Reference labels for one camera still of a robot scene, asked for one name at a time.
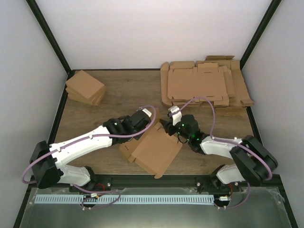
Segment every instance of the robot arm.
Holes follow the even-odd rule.
[[[46,141],[39,142],[30,163],[42,155],[54,151],[32,167],[37,186],[40,189],[49,188],[56,183],[68,183],[83,186],[90,190],[96,179],[90,167],[74,167],[67,165],[72,160],[97,149],[124,143],[132,137],[117,138],[114,135],[130,135],[143,130],[151,122],[151,112],[147,109],[138,110],[132,116],[122,116],[110,119],[91,132],[74,139],[47,145]]]
[[[245,150],[236,146],[245,146],[262,159],[270,170],[273,171],[278,163],[266,148],[253,136],[243,139],[221,139],[214,138],[199,129],[198,122],[193,115],[182,116],[177,106],[168,111],[169,121],[161,120],[166,133],[186,139],[189,147],[196,153],[215,154],[233,159],[235,164],[222,165],[213,174],[212,182],[216,187],[236,181],[247,181],[251,185],[261,185],[268,178],[268,170],[255,157],[250,156]]]

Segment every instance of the vent grille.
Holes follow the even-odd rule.
[[[116,195],[103,195],[98,199],[89,199],[85,204],[107,204],[114,201]],[[36,195],[36,204],[79,204],[84,195]],[[115,204],[199,204],[213,205],[213,195],[122,195]]]

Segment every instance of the black metal frame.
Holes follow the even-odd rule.
[[[29,7],[33,11],[33,14],[35,15],[37,21],[39,22],[41,28],[43,29],[46,37],[48,38],[51,46],[53,47],[55,53],[57,54],[57,57],[59,58],[62,66],[64,67],[65,71],[68,73],[68,79],[72,77],[75,74],[76,70],[71,70],[69,67],[58,43],[55,40],[54,35],[52,34],[46,20],[43,17],[42,12],[40,11],[37,3],[35,0],[26,0]],[[254,33],[245,53],[242,56],[242,59],[240,61],[240,67],[241,69],[244,67],[245,63],[247,62],[250,54],[252,53],[253,49],[255,48],[258,40],[262,36],[265,28],[267,27],[268,23],[270,22],[273,14],[275,13],[277,7],[279,6],[281,0],[272,0],[270,3],[264,17],[262,18],[256,32]],[[159,69],[118,69],[118,70],[159,70]],[[61,100],[59,103],[59,107],[57,110],[57,114],[54,120],[54,124],[51,130],[51,134],[48,140],[48,143],[53,143],[57,134],[57,130],[60,124],[61,116],[66,104],[67,100],[67,92],[63,91]],[[252,127],[252,131],[254,136],[260,141],[261,137],[257,129],[256,122],[253,117],[253,113],[250,107],[247,108],[247,114],[250,120],[250,124]],[[181,188],[196,188],[198,180],[203,181],[205,178],[209,178],[209,175],[164,175],[161,179],[155,179],[152,176],[149,175],[98,175],[100,180],[103,181],[109,181],[111,183],[111,188],[132,188],[132,187],[181,187]],[[16,222],[14,224],[15,228],[20,227],[22,217],[24,214],[24,210],[27,204],[27,201],[29,199],[30,190],[34,188],[36,185],[31,184],[28,186],[28,189],[26,191],[25,197],[23,199],[23,202],[21,204],[19,213],[16,218]],[[59,184],[58,187],[68,187],[68,185],[62,185]],[[297,228],[298,225],[296,223],[295,217],[293,215],[292,209],[290,207],[285,189],[283,187],[281,178],[279,175],[274,175],[271,181],[265,182],[262,187],[278,187],[280,194],[285,199],[285,208],[289,217],[289,220],[291,222],[291,225],[293,228]],[[214,189],[204,189],[204,191],[208,191],[210,194],[216,194],[217,192],[213,192]]]

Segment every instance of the wooden table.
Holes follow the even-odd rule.
[[[55,142],[62,142],[85,134],[110,118],[133,114],[139,106],[154,105],[163,117],[168,107],[161,102],[160,72],[158,70],[92,70],[87,71],[107,87],[99,106],[67,99]],[[252,134],[245,108],[230,108],[217,111],[213,134],[233,138]],[[200,129],[208,133],[212,125],[210,108],[186,107],[183,114],[193,114]],[[73,160],[70,165],[90,166],[95,173],[147,174],[135,163],[128,163],[118,150],[119,145],[100,149]],[[216,155],[194,153],[183,145],[165,174],[210,174],[222,164],[232,160]]]

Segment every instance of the white wall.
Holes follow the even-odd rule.
[[[243,73],[265,146],[304,227],[304,1],[282,1]]]
[[[0,226],[10,228],[27,188],[21,174],[49,137],[67,75],[25,0],[1,3],[0,27]]]
[[[37,0],[72,69],[240,59],[271,0]]]

